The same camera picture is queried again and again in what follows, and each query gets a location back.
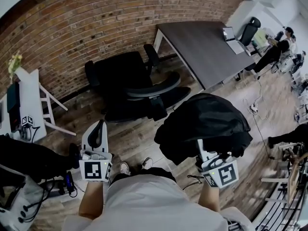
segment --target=vase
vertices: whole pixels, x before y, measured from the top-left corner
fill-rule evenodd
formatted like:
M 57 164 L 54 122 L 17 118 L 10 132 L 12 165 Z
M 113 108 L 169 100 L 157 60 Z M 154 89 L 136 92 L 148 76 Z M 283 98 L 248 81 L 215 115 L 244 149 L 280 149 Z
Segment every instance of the vase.
M 22 67 L 19 67 L 15 70 L 15 74 L 18 76 L 20 81 L 25 82 L 25 83 L 31 83 L 32 77 L 31 75 L 24 70 Z

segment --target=laptop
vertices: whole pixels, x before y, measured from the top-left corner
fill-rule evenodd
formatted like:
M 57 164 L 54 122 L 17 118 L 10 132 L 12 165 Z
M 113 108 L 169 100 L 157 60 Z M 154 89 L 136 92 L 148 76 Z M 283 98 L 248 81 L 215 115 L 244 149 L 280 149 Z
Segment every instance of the laptop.
M 230 48 L 234 51 L 235 54 L 239 54 L 244 51 L 240 43 L 237 40 L 235 40 L 232 27 L 224 27 L 223 35 L 225 37 L 226 43 L 230 46 Z

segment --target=red brick wall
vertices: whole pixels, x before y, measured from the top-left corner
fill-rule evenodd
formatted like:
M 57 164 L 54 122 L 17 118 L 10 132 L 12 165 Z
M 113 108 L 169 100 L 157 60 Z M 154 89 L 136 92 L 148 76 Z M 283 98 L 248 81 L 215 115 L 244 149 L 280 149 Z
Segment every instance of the red brick wall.
M 0 94 L 10 84 L 5 62 L 18 50 L 24 68 L 38 68 L 41 84 L 61 98 L 88 84 L 83 68 L 88 60 L 134 50 L 144 56 L 142 46 L 153 43 L 156 24 L 226 22 L 242 1 L 25 0 L 2 18 Z

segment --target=dark wooden table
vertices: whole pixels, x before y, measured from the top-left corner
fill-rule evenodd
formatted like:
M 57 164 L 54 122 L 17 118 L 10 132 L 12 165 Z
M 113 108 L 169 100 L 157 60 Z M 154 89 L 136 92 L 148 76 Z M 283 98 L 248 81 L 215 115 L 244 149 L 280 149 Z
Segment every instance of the dark wooden table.
M 165 38 L 204 89 L 254 64 L 245 51 L 236 55 L 226 44 L 222 22 L 189 21 L 158 25 L 154 48 Z

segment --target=computer monitor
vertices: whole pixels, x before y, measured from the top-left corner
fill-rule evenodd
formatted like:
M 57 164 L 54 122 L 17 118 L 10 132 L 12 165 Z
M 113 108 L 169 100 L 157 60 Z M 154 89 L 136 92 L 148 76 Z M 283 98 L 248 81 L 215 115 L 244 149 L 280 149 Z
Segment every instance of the computer monitor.
M 235 40 L 234 32 L 232 27 L 224 27 L 223 35 L 226 41 Z

